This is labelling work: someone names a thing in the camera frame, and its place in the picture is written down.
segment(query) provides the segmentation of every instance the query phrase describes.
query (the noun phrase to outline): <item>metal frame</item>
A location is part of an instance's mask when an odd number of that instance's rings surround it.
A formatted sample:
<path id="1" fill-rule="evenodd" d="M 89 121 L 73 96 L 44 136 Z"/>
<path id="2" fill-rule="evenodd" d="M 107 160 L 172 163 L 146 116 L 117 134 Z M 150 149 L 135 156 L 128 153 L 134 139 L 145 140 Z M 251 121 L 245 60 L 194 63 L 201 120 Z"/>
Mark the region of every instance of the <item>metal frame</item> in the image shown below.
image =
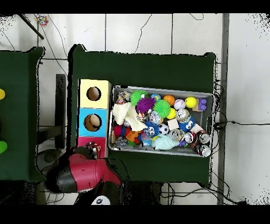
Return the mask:
<path id="1" fill-rule="evenodd" d="M 220 84 L 223 87 L 223 94 L 220 99 L 220 111 L 226 115 L 227 108 L 227 71 L 228 71 L 228 47 L 229 47 L 229 13 L 223 13 L 223 35 L 222 35 L 222 55 L 221 55 L 221 78 Z M 220 122 L 225 122 L 225 117 L 221 114 Z M 224 192 L 224 166 L 225 166 L 225 137 L 226 129 L 219 131 L 219 151 L 218 151 L 218 188 Z M 222 205 L 224 198 L 217 193 L 217 205 Z"/>

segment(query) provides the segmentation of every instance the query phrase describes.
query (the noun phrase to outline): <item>white ball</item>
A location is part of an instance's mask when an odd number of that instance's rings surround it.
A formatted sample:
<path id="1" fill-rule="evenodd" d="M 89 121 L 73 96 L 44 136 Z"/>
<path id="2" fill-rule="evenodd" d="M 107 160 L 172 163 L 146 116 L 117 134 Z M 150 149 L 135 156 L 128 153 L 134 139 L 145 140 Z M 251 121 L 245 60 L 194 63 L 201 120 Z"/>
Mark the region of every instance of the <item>white ball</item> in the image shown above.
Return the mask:
<path id="1" fill-rule="evenodd" d="M 175 108 L 175 110 L 184 109 L 186 107 L 186 103 L 182 99 L 177 99 L 173 107 Z"/>
<path id="2" fill-rule="evenodd" d="M 159 125 L 159 134 L 160 135 L 165 135 L 169 132 L 169 127 L 166 124 L 160 124 Z"/>

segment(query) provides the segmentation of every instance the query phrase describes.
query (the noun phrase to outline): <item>purple toy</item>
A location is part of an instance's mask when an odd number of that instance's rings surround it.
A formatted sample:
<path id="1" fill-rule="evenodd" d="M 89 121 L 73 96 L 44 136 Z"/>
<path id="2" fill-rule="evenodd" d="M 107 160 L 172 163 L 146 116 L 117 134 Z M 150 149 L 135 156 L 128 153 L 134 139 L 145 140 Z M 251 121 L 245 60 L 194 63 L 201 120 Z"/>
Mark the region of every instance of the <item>purple toy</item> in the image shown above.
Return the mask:
<path id="1" fill-rule="evenodd" d="M 147 113 L 149 109 L 152 109 L 156 100 L 154 98 L 142 98 L 137 103 L 137 112 Z"/>
<path id="2" fill-rule="evenodd" d="M 199 110 L 206 110 L 206 99 L 199 99 Z"/>

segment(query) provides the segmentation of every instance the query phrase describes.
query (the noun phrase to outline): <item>purple fuzzy toy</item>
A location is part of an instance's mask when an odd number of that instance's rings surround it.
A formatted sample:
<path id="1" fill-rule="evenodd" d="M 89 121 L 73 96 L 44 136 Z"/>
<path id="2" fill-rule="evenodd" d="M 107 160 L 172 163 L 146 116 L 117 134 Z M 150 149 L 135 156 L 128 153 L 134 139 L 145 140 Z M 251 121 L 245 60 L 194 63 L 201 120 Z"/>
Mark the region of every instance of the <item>purple fuzzy toy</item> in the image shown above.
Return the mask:
<path id="1" fill-rule="evenodd" d="M 137 112 L 147 113 L 149 109 L 154 107 L 156 100 L 154 98 L 142 98 L 137 103 Z"/>

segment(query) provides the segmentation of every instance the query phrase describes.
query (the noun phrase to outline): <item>green spiky ball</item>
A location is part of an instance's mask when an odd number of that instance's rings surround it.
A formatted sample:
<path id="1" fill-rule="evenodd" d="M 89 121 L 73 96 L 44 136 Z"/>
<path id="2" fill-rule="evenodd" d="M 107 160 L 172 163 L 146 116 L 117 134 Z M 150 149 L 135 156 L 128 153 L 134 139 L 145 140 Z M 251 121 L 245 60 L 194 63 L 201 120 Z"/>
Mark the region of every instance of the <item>green spiky ball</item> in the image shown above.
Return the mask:
<path id="1" fill-rule="evenodd" d="M 139 102 L 139 100 L 141 99 L 141 95 L 145 94 L 145 96 L 148 95 L 147 92 L 145 92 L 144 90 L 136 90 L 134 91 L 131 96 L 130 96 L 130 102 L 133 106 L 136 106 L 137 103 Z"/>
<path id="2" fill-rule="evenodd" d="M 161 118 L 165 118 L 170 114 L 171 107 L 165 100 L 159 100 L 155 103 L 153 110 L 155 110 Z"/>

